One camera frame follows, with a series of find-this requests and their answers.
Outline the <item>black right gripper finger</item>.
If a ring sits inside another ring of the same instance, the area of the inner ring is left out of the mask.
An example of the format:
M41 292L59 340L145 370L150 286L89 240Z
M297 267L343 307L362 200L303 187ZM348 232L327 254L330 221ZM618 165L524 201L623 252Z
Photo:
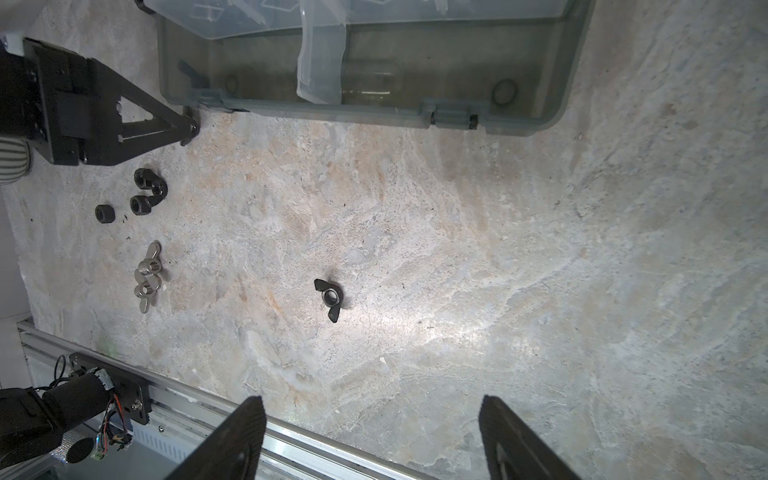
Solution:
M100 134L84 143L83 163L89 166L116 166L160 147L180 142L178 131L153 132L131 138L116 133Z
M91 85L101 134L122 138L162 131L187 132L179 113L102 62L90 59Z
M248 397L166 479L255 479L266 427L262 398Z
M580 479L501 398L483 397L478 422L491 479Z

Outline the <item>green plastic organizer box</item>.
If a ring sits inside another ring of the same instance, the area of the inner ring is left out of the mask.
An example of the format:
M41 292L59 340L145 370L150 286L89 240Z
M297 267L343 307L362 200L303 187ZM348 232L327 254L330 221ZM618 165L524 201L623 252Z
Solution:
M562 116L590 1L142 1L179 106L529 136Z

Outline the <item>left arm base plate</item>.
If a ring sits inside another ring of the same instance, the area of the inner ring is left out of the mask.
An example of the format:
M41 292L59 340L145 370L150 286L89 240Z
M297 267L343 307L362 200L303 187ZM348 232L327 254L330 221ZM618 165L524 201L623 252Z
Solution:
M113 391L117 394L123 410L131 420L140 425L149 424L152 402L147 379L128 367L118 366L114 362L97 359L82 352L72 353L69 360L76 369L104 370L111 379Z

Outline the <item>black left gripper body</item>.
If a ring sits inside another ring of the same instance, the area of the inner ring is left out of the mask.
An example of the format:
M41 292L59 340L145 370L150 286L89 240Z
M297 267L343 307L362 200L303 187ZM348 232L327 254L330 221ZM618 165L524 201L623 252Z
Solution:
M91 137L89 61L39 40L1 51L1 135L24 140L49 163L76 166Z

